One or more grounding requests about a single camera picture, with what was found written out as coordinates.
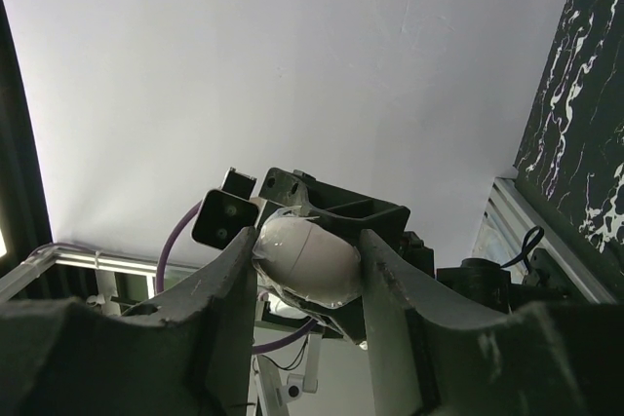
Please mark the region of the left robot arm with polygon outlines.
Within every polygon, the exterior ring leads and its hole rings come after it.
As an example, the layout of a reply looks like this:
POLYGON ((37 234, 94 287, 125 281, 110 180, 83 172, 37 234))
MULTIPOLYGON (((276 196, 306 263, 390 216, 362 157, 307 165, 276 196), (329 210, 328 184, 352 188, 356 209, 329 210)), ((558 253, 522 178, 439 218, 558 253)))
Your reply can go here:
POLYGON ((558 266, 544 267, 541 226, 530 228, 518 254, 503 264, 468 257, 436 268, 434 251, 407 224, 410 210, 322 182, 301 171, 272 168, 259 196, 253 262, 269 290, 289 306, 355 344, 366 339, 361 299, 360 235, 371 230, 409 265, 460 295, 504 314, 532 301, 571 298, 558 266))

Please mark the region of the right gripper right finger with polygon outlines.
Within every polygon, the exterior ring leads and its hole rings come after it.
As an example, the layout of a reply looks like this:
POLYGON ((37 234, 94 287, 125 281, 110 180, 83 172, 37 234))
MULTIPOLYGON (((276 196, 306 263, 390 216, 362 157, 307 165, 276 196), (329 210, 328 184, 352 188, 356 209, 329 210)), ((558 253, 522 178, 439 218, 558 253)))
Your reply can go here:
POLYGON ((363 309, 379 415, 619 415, 623 309, 533 302, 506 315, 361 234, 363 309))

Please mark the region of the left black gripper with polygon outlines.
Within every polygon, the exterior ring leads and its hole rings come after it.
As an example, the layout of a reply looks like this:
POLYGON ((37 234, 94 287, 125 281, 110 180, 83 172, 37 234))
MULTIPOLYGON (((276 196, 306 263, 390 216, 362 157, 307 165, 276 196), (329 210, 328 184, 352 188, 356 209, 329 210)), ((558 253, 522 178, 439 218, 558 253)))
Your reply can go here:
MULTIPOLYGON (((288 172, 278 168, 268 171, 259 196, 274 206, 273 209, 267 209, 263 213, 259 230, 264 221, 277 209, 299 207, 303 216, 315 216, 317 224, 359 251, 361 280, 363 255, 359 240, 361 233, 366 230, 373 231, 410 265, 428 275, 434 273, 433 250, 415 233, 408 230, 410 210, 405 206, 330 185, 301 171, 288 172)), ((334 329, 353 343, 362 343, 366 340, 361 296, 341 308, 327 309, 287 292, 279 293, 261 275, 259 276, 269 290, 280 296, 288 305, 334 329)))

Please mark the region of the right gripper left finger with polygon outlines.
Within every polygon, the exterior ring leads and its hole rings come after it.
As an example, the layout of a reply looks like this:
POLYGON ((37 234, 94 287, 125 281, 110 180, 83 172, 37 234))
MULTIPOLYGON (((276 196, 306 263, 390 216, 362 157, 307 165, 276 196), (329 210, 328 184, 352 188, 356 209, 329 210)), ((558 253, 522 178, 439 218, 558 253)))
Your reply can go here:
POLYGON ((5 415, 243 415, 257 232, 121 317, 76 299, 1 307, 5 415))

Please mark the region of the white earbuds charging case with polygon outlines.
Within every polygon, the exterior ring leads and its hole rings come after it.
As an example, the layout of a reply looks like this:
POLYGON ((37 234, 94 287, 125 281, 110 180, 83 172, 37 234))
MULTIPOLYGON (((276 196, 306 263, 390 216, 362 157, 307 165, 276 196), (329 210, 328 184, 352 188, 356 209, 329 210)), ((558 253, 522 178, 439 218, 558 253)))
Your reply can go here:
POLYGON ((316 220, 299 207, 277 209, 259 230, 253 263, 279 293, 338 309, 362 294, 361 256, 316 220))

